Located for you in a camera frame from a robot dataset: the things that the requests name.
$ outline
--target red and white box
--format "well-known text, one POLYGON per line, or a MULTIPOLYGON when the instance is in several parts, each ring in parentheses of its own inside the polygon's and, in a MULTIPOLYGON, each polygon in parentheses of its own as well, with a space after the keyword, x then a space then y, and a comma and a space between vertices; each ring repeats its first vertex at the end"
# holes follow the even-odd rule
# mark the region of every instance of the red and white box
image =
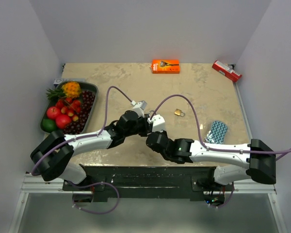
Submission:
POLYGON ((225 75, 227 78, 231 79, 233 82, 237 82, 238 79, 242 77, 242 74, 235 72, 232 68, 228 67, 222 62, 219 62, 218 60, 216 60, 213 63, 212 68, 214 68, 216 71, 220 72, 221 74, 225 75))

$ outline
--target orange box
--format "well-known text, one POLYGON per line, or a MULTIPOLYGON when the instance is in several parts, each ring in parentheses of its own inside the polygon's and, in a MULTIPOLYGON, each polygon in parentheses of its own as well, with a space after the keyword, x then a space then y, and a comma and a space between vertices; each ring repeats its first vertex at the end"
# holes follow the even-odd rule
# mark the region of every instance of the orange box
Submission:
POLYGON ((179 74, 179 60, 153 60, 151 65, 153 74, 179 74))

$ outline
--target brass padlock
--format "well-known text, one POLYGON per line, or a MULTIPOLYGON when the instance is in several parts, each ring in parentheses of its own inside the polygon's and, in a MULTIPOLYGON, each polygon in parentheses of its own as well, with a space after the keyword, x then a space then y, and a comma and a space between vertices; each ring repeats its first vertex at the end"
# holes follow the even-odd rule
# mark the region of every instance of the brass padlock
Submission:
POLYGON ((180 116, 180 117, 184 117, 185 116, 185 113, 182 112, 180 109, 177 108, 175 110, 175 115, 180 116))

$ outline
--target white corner wall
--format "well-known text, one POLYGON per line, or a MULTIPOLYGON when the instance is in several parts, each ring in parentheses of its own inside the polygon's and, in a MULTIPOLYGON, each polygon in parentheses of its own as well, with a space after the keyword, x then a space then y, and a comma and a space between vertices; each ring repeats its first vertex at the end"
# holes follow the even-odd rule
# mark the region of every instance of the white corner wall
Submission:
MULTIPOLYGON (((236 65, 254 138, 291 147, 291 0, 272 0, 236 65)), ((279 205, 291 233, 291 154, 277 162, 279 205)))
POLYGON ((28 0, 0 0, 0 233, 9 230, 30 153, 42 139, 45 89, 59 60, 28 0))
POLYGON ((64 62, 235 63, 270 0, 30 0, 64 62))

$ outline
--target blue patterned case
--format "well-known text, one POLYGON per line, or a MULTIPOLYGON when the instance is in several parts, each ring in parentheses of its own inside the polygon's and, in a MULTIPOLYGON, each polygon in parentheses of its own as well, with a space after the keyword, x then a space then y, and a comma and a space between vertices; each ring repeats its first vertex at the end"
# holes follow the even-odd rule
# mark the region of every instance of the blue patterned case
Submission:
POLYGON ((206 142, 213 144, 223 144, 227 133, 227 125, 221 121, 215 120, 207 133, 206 142))

